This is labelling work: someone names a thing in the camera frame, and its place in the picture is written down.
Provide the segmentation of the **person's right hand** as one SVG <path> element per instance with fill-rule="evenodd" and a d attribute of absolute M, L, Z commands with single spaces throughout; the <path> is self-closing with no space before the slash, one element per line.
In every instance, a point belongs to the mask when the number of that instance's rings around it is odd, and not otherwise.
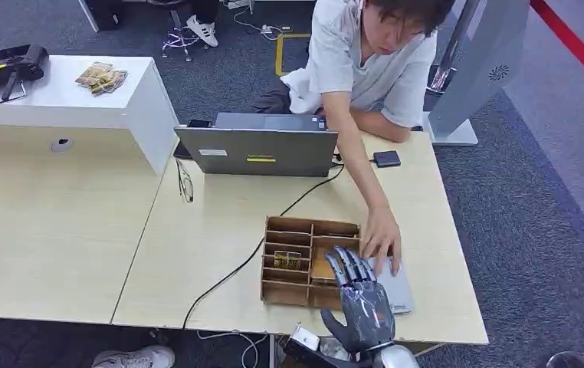
<path fill-rule="evenodd" d="M 395 216 L 388 207 L 370 208 L 364 235 L 360 242 L 360 256 L 376 258 L 374 272 L 382 273 L 383 263 L 391 252 L 392 275 L 397 275 L 401 264 L 401 233 Z"/>

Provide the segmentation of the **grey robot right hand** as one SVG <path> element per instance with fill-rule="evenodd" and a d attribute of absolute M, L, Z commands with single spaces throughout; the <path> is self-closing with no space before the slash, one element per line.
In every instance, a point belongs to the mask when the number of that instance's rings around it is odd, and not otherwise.
<path fill-rule="evenodd" d="M 325 327 L 349 353 L 375 350 L 391 344 L 395 318 L 385 288 L 369 262 L 354 251 L 335 245 L 325 254 L 333 270 L 345 323 L 328 309 L 320 315 Z"/>

